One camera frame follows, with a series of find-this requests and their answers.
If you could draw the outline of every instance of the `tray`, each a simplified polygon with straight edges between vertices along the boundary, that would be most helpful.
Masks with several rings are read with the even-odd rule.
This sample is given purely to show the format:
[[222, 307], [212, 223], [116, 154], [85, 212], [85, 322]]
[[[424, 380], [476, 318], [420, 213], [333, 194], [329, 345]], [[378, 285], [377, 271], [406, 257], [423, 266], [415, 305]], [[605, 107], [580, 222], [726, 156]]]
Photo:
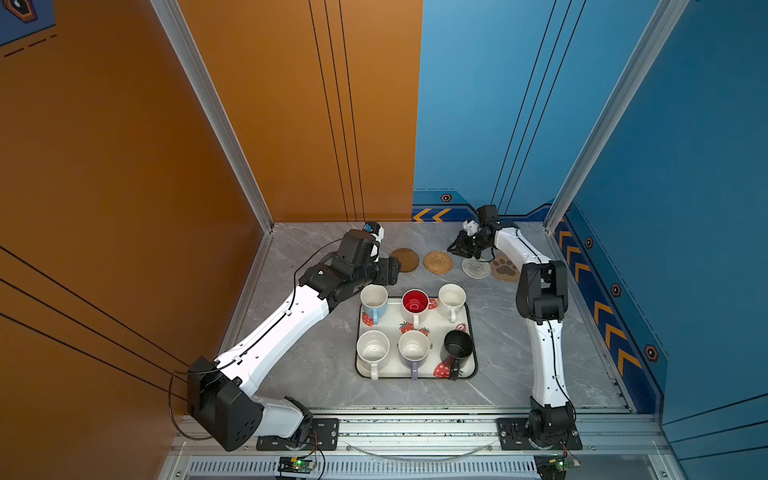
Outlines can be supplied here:
[[[379, 367], [379, 380], [380, 379], [410, 379], [411, 378], [411, 366], [409, 362], [406, 362], [400, 355], [400, 351], [397, 348], [397, 342], [400, 340], [400, 336], [403, 334], [401, 325], [403, 323], [410, 323], [411, 316], [406, 313], [402, 307], [402, 297], [391, 296], [387, 300], [388, 306], [384, 315], [379, 319], [377, 325], [368, 326], [362, 319], [362, 305], [360, 306], [359, 321], [357, 327], [357, 337], [359, 338], [363, 333], [370, 330], [378, 330], [381, 333], [387, 335], [389, 339], [389, 353], [387, 353], [386, 364], [383, 367]], [[469, 321], [469, 307], [464, 304], [464, 308], [459, 310], [456, 323], [451, 323], [448, 317], [443, 316], [437, 307], [437, 299], [429, 299], [429, 309], [426, 313], [419, 316], [419, 327], [429, 330], [427, 338], [431, 343], [429, 354], [424, 359], [424, 363], [419, 366], [419, 379], [433, 379], [433, 380], [448, 380], [445, 378], [438, 378], [434, 376], [435, 369], [442, 362], [441, 355], [447, 355], [442, 352], [442, 341], [445, 338], [445, 334], [454, 329], [466, 328], [466, 332], [472, 335], [472, 325]], [[370, 379], [371, 371], [368, 366], [363, 363], [355, 352], [355, 366], [358, 374], [362, 377]], [[477, 373], [478, 361], [477, 352], [472, 352], [472, 357], [467, 360], [465, 367], [459, 372], [459, 379], [470, 379]]]

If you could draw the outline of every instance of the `cup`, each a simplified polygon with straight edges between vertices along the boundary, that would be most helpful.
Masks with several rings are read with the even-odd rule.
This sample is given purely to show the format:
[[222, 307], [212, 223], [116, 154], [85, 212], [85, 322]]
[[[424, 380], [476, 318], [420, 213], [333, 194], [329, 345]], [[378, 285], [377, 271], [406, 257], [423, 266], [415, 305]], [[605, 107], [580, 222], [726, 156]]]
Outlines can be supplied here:
[[379, 379], [379, 368], [386, 363], [389, 353], [389, 339], [378, 330], [363, 333], [357, 339], [357, 356], [371, 370], [371, 380]]
[[402, 307], [413, 315], [413, 329], [419, 329], [419, 314], [424, 313], [429, 306], [429, 297], [421, 290], [408, 290], [402, 296]]
[[464, 289], [455, 283], [447, 283], [440, 287], [437, 298], [442, 314], [447, 316], [451, 323], [456, 323], [456, 314], [467, 301], [467, 293]]
[[445, 334], [442, 342], [445, 360], [443, 364], [451, 369], [450, 379], [458, 379], [462, 368], [467, 364], [467, 360], [475, 351], [475, 343], [467, 332], [461, 330], [451, 330]]
[[373, 319], [374, 325], [378, 325], [379, 319], [384, 316], [387, 296], [386, 288], [381, 285], [368, 285], [360, 292], [362, 312]]
[[397, 348], [400, 350], [402, 358], [406, 359], [406, 362], [411, 366], [411, 379], [418, 379], [419, 365], [427, 358], [429, 353], [429, 339], [427, 339], [427, 335], [418, 330], [405, 332], [400, 336]]

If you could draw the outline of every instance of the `marble tabletop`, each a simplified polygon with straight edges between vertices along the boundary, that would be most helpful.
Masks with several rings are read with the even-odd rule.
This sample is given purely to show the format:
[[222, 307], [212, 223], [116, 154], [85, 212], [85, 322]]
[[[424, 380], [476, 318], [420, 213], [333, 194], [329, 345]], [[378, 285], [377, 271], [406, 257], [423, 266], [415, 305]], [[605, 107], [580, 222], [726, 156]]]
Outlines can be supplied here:
[[[382, 223], [382, 254], [407, 247], [424, 255], [445, 248], [461, 229], [459, 223]], [[245, 337], [286, 298], [293, 270], [325, 243], [361, 223], [278, 223], [266, 263], [238, 338]], [[553, 255], [540, 223], [520, 223], [525, 236], [542, 252]], [[333, 251], [334, 246], [327, 247]], [[314, 409], [371, 406], [529, 407], [533, 386], [531, 340], [527, 320], [515, 308], [516, 283], [492, 275], [475, 280], [464, 274], [461, 259], [453, 270], [436, 275], [420, 265], [401, 273], [390, 296], [411, 288], [437, 296], [440, 286], [457, 283], [467, 293], [479, 368], [469, 380], [380, 379], [361, 377], [355, 370], [359, 297], [341, 303], [302, 336], [264, 379], [257, 395], [292, 396]], [[606, 370], [577, 308], [563, 322], [566, 388], [577, 407], [625, 408], [612, 373]]]

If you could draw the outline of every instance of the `yellow arrow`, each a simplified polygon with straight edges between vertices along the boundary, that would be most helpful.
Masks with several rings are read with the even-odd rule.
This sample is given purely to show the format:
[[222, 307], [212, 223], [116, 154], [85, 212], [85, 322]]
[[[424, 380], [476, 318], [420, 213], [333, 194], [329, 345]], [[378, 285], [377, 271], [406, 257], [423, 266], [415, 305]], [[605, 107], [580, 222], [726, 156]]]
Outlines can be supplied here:
[[571, 265], [571, 253], [581, 253], [581, 250], [579, 250], [577, 247], [568, 247], [566, 248], [568, 255], [565, 257], [565, 262], [570, 266]]
[[445, 210], [443, 210], [443, 211], [442, 211], [442, 212], [440, 212], [439, 214], [437, 214], [437, 215], [435, 215], [434, 217], [432, 217], [432, 219], [433, 219], [435, 222], [442, 222], [442, 218], [440, 218], [440, 217], [441, 217], [443, 214], [446, 214], [446, 213], [448, 213], [449, 211], [451, 211], [451, 209], [450, 209], [450, 208], [446, 208]]
[[608, 349], [611, 349], [611, 334], [619, 335], [623, 339], [627, 339], [627, 336], [624, 335], [624, 332], [619, 330], [613, 325], [609, 325], [608, 323], [605, 324], [605, 345], [608, 347]]
[[619, 349], [619, 373], [621, 376], [624, 376], [624, 360], [629, 360], [630, 362], [634, 363], [634, 365], [638, 369], [642, 369], [643, 367], [640, 365], [640, 361], [636, 358], [634, 358], [629, 353], [626, 353], [622, 349]]
[[594, 323], [595, 323], [595, 325], [599, 324], [599, 322], [598, 322], [598, 314], [600, 313], [600, 310], [602, 310], [604, 312], [608, 312], [611, 315], [614, 314], [614, 311], [611, 310], [611, 308], [608, 305], [606, 305], [605, 303], [595, 302], [594, 303]]
[[573, 234], [565, 230], [560, 232], [560, 250], [563, 250], [563, 237], [573, 237]]
[[422, 211], [418, 212], [418, 213], [417, 213], [417, 214], [416, 214], [416, 215], [413, 217], [413, 220], [416, 220], [417, 222], [423, 222], [424, 220], [422, 220], [422, 215], [423, 215], [423, 214], [426, 214], [426, 213], [427, 213], [427, 212], [429, 212], [430, 210], [431, 210], [431, 208], [425, 208], [424, 210], [422, 210]]
[[576, 262], [576, 283], [578, 283], [578, 273], [580, 270], [586, 270], [588, 272], [592, 271], [592, 269], [589, 268], [588, 265], [584, 265], [583, 263]]

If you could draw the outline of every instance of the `black mug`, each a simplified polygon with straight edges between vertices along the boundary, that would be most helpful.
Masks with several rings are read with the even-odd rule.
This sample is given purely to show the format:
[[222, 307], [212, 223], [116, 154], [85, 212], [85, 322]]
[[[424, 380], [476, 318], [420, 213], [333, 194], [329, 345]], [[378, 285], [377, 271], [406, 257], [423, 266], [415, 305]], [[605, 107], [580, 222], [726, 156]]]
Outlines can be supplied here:
[[461, 330], [451, 330], [445, 334], [443, 348], [448, 353], [448, 358], [444, 364], [450, 366], [451, 380], [458, 379], [459, 370], [466, 366], [467, 360], [475, 351], [475, 343], [467, 332]]

